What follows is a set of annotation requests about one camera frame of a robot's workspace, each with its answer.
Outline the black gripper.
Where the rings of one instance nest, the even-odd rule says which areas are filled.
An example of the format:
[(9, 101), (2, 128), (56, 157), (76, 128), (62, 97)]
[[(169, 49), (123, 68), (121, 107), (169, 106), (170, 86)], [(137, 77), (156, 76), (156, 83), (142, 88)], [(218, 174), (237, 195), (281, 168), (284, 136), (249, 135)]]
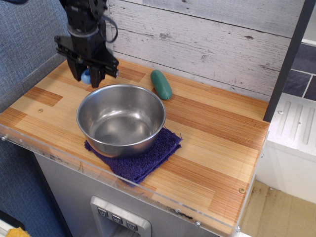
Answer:
[(119, 75), (119, 61), (106, 48), (99, 33), (90, 37), (75, 36), (54, 37), (57, 52), (67, 58), (68, 66), (76, 80), (81, 80), (82, 73), (89, 68), (92, 88), (98, 88), (105, 75)]

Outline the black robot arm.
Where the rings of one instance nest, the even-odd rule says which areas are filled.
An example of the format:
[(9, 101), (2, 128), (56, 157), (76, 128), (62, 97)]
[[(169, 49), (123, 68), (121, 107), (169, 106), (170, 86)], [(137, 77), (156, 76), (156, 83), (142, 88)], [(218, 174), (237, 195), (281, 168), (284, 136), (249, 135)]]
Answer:
[(116, 23), (104, 14), (105, 0), (61, 0), (66, 12), (69, 36), (55, 36), (57, 52), (67, 58), (73, 77), (81, 80), (84, 71), (89, 70), (93, 88), (98, 88), (106, 75), (117, 77), (119, 61), (107, 49), (113, 43), (106, 37), (106, 22), (117, 27)]

